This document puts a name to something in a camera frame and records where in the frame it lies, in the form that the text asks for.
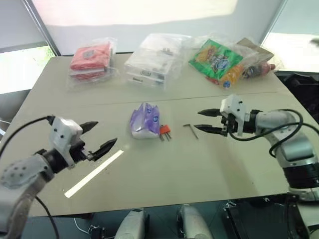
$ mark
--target allen key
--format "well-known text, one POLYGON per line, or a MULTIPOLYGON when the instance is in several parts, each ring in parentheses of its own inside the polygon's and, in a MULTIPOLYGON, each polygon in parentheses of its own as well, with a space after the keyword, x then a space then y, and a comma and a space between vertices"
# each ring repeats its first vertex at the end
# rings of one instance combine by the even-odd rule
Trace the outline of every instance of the allen key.
POLYGON ((165 136, 166 136, 167 140, 169 141, 169 137, 168 137, 167 133, 165 133, 165 136))
POLYGON ((160 134, 159 138, 160 138, 161 141, 164 141, 163 135, 160 134))
POLYGON ((195 137, 198 139, 198 136, 196 135, 195 131, 193 130, 193 127, 188 123, 188 124, 184 124, 183 127, 190 127, 190 130, 193 132, 193 134, 195 135, 195 137))

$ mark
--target white plastic box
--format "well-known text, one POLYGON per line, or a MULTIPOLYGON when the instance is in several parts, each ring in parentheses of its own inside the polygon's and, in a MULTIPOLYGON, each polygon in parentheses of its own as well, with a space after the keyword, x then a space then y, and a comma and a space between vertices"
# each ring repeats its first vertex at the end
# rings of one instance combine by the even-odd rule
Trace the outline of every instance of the white plastic box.
POLYGON ((189 36, 153 33, 124 64, 125 78, 151 87, 166 88, 182 70, 189 36))

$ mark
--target orange plastic clip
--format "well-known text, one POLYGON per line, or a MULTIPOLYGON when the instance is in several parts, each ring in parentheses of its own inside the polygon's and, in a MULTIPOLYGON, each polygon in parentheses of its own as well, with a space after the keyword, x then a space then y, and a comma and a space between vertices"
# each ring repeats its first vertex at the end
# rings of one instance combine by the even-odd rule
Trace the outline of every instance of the orange plastic clip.
POLYGON ((169 132, 170 132, 170 128, 169 128, 168 125, 166 124, 166 125, 162 126, 162 127, 159 129, 159 131, 160 131, 160 134, 169 133, 169 132))

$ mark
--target green snack bag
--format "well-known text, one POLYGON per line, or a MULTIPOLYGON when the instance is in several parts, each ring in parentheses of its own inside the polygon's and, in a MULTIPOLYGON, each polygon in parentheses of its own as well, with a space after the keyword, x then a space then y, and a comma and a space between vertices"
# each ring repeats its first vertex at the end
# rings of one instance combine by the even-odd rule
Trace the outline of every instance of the green snack bag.
POLYGON ((226 46, 208 39, 189 63, 206 76, 220 80, 242 59, 241 55, 226 46))

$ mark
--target purple plastic bag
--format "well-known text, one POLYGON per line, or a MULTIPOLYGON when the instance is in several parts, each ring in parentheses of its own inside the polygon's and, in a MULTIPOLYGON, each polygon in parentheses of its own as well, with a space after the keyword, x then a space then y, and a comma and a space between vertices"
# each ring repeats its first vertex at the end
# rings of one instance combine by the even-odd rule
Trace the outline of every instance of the purple plastic bag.
POLYGON ((160 134, 160 112, 157 106, 142 103, 134 110, 130 120, 134 138, 155 138, 160 134))

